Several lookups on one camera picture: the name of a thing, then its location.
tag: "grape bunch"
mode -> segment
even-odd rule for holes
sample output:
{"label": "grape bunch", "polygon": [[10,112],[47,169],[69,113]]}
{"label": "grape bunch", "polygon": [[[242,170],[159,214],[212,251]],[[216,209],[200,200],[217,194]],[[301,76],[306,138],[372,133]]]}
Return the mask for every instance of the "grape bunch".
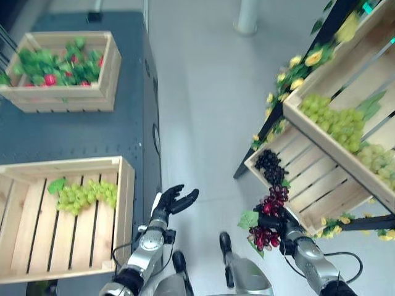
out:
{"label": "grape bunch", "polygon": [[300,110],[345,149],[357,152],[365,126],[364,113],[353,108],[330,109],[330,101],[329,97],[311,94],[303,100]]}
{"label": "grape bunch", "polygon": [[381,145],[369,145],[358,154],[358,159],[376,174],[391,190],[395,191],[395,151]]}
{"label": "grape bunch", "polygon": [[58,191],[58,201],[56,209],[66,211],[75,216],[81,209],[88,208],[97,200],[106,202],[110,207],[115,208],[117,204],[117,185],[106,181],[88,181],[88,185],[80,186],[76,183],[71,186],[64,186]]}
{"label": "grape bunch", "polygon": [[270,149],[265,149],[263,153],[258,157],[255,167],[260,170],[263,168],[265,179],[272,185],[280,185],[288,174],[286,170],[280,167],[278,164],[281,159],[277,157],[277,154],[272,152]]}
{"label": "grape bunch", "polygon": [[288,188],[281,185],[269,188],[269,195],[260,201],[254,211],[279,218],[280,208],[288,201],[288,192]]}
{"label": "grape bunch", "polygon": [[269,228],[263,228],[261,226],[251,227],[249,229],[249,233],[251,235],[248,237],[248,239],[250,241],[254,241],[254,245],[260,252],[263,251],[264,247],[266,247],[268,250],[271,250],[272,246],[275,248],[280,244],[278,239],[280,235],[278,232]]}

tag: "wooden crate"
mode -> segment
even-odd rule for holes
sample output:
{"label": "wooden crate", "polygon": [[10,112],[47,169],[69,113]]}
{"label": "wooden crate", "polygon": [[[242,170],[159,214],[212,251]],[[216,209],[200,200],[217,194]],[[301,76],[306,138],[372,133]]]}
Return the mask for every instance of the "wooden crate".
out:
{"label": "wooden crate", "polygon": [[394,24],[395,1],[381,1],[361,22],[354,39],[340,44],[335,58],[314,71],[284,101],[284,116],[298,129],[290,125],[278,139],[262,146],[245,162],[269,186],[254,165],[264,149],[279,153],[280,165],[289,171],[286,178],[291,182],[287,206],[311,233],[321,228],[321,217],[338,218],[342,212],[349,212],[371,198],[360,184],[395,212],[394,192],[298,109],[309,94],[335,97],[330,106],[343,109],[357,107],[371,94],[386,89],[380,101],[381,109],[366,123],[364,135],[372,144],[393,148],[395,46],[389,45],[395,43]]}
{"label": "wooden crate", "polygon": [[285,207],[311,234],[322,228],[321,217],[338,218],[371,198],[354,178],[291,125],[278,139],[263,145],[245,161],[267,187],[271,185],[264,178],[264,169],[255,168],[265,149],[278,153],[280,166],[289,171],[286,179],[291,188]]}
{"label": "wooden crate", "polygon": [[[115,210],[105,202],[77,217],[56,210],[51,181],[89,179],[118,184]],[[0,228],[0,284],[109,273],[111,251],[131,241],[135,171],[122,157],[87,158],[0,166],[5,210]],[[117,252],[121,263],[130,247]]]}
{"label": "wooden crate", "polygon": [[19,62],[19,56],[14,54],[6,69],[12,87],[0,86],[0,94],[27,113],[113,111],[121,55],[111,32],[27,33],[22,38],[17,52],[22,48],[45,48],[53,54],[62,55],[66,42],[73,42],[75,37],[86,38],[86,50],[98,49],[104,53],[98,83],[91,86],[24,87],[25,75],[17,76],[13,71],[14,65]]}
{"label": "wooden crate", "polygon": [[371,94],[386,89],[381,109],[368,121],[364,136],[385,149],[395,147],[395,2],[381,1],[361,24],[352,41],[341,44],[333,61],[306,79],[283,104],[284,116],[309,135],[325,153],[363,184],[392,212],[395,193],[359,160],[305,116],[298,105],[312,93],[333,97],[334,109],[355,108]]}

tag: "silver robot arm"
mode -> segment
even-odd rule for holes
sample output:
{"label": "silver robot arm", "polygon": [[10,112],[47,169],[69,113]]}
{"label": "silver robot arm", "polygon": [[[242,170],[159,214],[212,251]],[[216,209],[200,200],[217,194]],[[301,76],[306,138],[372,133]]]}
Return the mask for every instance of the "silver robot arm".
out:
{"label": "silver robot arm", "polygon": [[144,283],[151,277],[155,264],[163,254],[170,214],[176,214],[188,208],[199,195],[199,191],[195,189],[186,197],[176,200],[183,187],[184,185],[172,187],[159,197],[148,227],[139,228],[139,231],[144,234],[139,240],[138,248],[114,276],[113,281],[103,287],[99,296],[139,295]]}

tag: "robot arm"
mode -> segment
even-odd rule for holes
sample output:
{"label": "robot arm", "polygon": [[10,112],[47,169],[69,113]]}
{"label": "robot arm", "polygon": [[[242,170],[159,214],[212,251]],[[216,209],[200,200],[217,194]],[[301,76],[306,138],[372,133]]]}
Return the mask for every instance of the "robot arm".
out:
{"label": "robot arm", "polygon": [[315,242],[304,235],[304,230],[287,211],[280,218],[260,213],[259,225],[275,228],[281,237],[280,252],[291,255],[296,266],[303,272],[307,282],[317,295],[356,296],[339,271],[324,256]]}
{"label": "robot arm", "polygon": [[139,240],[138,248],[115,275],[113,281],[100,291],[100,296],[137,296],[151,277],[155,264],[163,254],[163,246],[175,231],[167,231],[170,214],[176,214],[192,205],[199,195],[197,189],[179,200],[176,198],[184,185],[170,188],[160,197],[148,227]]}

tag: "dark gray table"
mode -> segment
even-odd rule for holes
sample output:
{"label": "dark gray table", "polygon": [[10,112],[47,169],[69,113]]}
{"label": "dark gray table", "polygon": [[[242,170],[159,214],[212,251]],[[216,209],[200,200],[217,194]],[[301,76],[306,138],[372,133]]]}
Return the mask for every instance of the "dark gray table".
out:
{"label": "dark gray table", "polygon": [[159,129],[157,75],[143,15],[105,12],[98,23],[87,23],[86,13],[45,15],[33,27],[33,31],[78,30],[109,30],[114,36],[122,56],[114,112],[25,114],[2,99],[0,164],[125,157],[136,171],[136,234],[161,190],[160,145],[153,138]]}

